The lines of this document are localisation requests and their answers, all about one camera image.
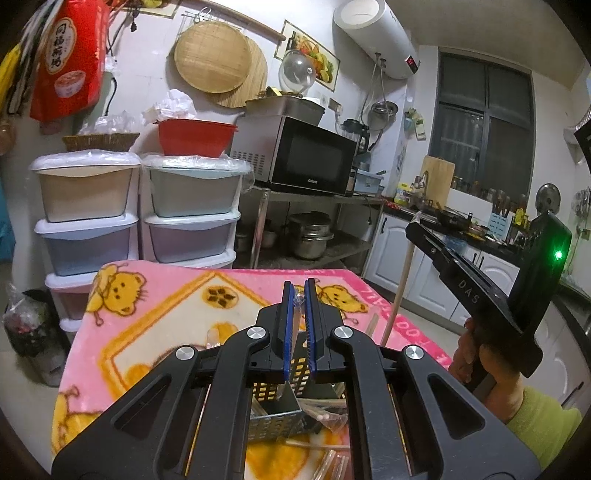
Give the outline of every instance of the water heater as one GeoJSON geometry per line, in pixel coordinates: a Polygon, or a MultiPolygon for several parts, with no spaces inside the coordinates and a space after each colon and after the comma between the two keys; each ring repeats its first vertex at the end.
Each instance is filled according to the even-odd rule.
{"type": "Polygon", "coordinates": [[[333,19],[372,59],[381,54],[389,77],[405,79],[417,72],[417,52],[385,0],[348,0],[333,19]]]}

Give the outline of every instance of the wooden cutting board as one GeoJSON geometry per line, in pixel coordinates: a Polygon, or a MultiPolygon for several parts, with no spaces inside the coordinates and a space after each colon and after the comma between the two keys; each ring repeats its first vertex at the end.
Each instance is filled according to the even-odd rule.
{"type": "Polygon", "coordinates": [[[234,90],[246,79],[251,51],[246,37],[222,22],[200,22],[178,39],[174,63],[185,81],[207,93],[234,90]]]}
{"type": "Polygon", "coordinates": [[[437,157],[427,155],[423,159],[421,175],[427,170],[429,172],[429,183],[425,197],[428,200],[439,202],[441,207],[445,207],[447,196],[452,186],[453,172],[456,165],[437,157]]]}
{"type": "Polygon", "coordinates": [[[258,98],[259,92],[267,86],[267,61],[265,55],[254,40],[247,37],[246,42],[251,51],[251,69],[248,76],[238,88],[230,92],[210,95],[211,100],[218,105],[229,108],[244,107],[247,100],[258,98]]]}

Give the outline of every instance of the cabinet handle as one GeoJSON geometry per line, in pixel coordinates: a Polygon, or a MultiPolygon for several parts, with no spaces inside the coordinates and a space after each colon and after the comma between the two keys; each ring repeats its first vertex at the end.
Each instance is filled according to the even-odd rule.
{"type": "Polygon", "coordinates": [[[569,402],[569,400],[574,397],[574,394],[577,393],[582,388],[583,388],[583,382],[581,382],[576,387],[574,387],[573,391],[571,393],[569,393],[569,396],[564,399],[564,402],[562,402],[562,405],[561,405],[562,408],[564,408],[564,406],[569,402]]]}

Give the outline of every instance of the red bowl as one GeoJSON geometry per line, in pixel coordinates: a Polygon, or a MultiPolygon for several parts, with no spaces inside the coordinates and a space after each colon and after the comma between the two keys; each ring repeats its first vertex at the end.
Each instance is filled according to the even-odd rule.
{"type": "Polygon", "coordinates": [[[170,118],[158,124],[158,137],[165,155],[218,158],[236,130],[232,124],[170,118]]]}

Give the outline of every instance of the plastic wrap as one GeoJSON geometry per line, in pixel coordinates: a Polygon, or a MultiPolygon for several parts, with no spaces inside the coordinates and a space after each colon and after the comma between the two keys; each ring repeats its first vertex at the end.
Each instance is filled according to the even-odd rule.
{"type": "Polygon", "coordinates": [[[85,122],[79,135],[89,134],[127,134],[140,132],[144,127],[141,116],[132,116],[123,110],[119,115],[100,116],[94,124],[85,122]]]}
{"type": "Polygon", "coordinates": [[[298,398],[298,403],[307,415],[319,421],[332,433],[338,433],[349,420],[344,400],[298,398]]]}
{"type": "Polygon", "coordinates": [[[228,176],[242,176],[242,193],[248,192],[255,183],[252,165],[246,160],[230,158],[222,155],[220,158],[200,157],[199,155],[155,155],[148,154],[142,160],[142,165],[151,169],[186,169],[202,171],[203,175],[193,174],[191,176],[201,178],[222,178],[228,176]]]}
{"type": "Polygon", "coordinates": [[[147,124],[164,122],[169,118],[197,119],[191,97],[180,90],[169,90],[166,97],[143,112],[147,124]]]}
{"type": "Polygon", "coordinates": [[[105,71],[111,73],[113,77],[121,75],[121,69],[119,68],[117,59],[113,55],[107,55],[105,57],[105,71]]]}
{"type": "Polygon", "coordinates": [[[324,476],[328,473],[330,466],[332,465],[332,462],[334,461],[335,457],[336,457],[336,452],[334,450],[329,450],[328,452],[326,452],[324,454],[322,461],[320,462],[320,465],[318,466],[318,468],[314,472],[314,475],[312,476],[312,480],[323,480],[324,476]]]}
{"type": "Polygon", "coordinates": [[[96,166],[140,166],[141,161],[135,153],[109,152],[106,150],[81,150],[78,152],[56,153],[39,157],[29,166],[29,170],[49,170],[63,167],[96,166]]]}

